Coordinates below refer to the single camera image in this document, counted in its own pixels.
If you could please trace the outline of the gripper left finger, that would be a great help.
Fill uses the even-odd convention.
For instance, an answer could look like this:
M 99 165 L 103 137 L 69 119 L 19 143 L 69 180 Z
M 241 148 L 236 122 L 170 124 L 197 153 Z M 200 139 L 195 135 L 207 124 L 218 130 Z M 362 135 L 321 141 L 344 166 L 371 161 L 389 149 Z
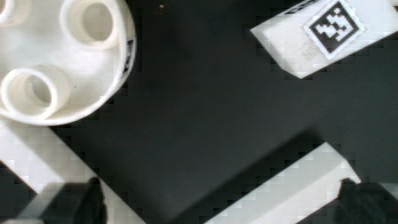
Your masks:
M 106 205 L 97 178 L 51 183 L 28 203 L 16 221 L 21 224 L 106 224 Z

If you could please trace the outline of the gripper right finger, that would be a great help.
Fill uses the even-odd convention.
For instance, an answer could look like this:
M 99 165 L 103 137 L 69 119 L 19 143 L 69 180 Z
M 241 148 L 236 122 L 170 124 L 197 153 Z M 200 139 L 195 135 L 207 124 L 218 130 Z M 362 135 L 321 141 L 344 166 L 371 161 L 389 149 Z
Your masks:
M 341 181 L 335 224 L 398 224 L 398 198 L 378 183 Z

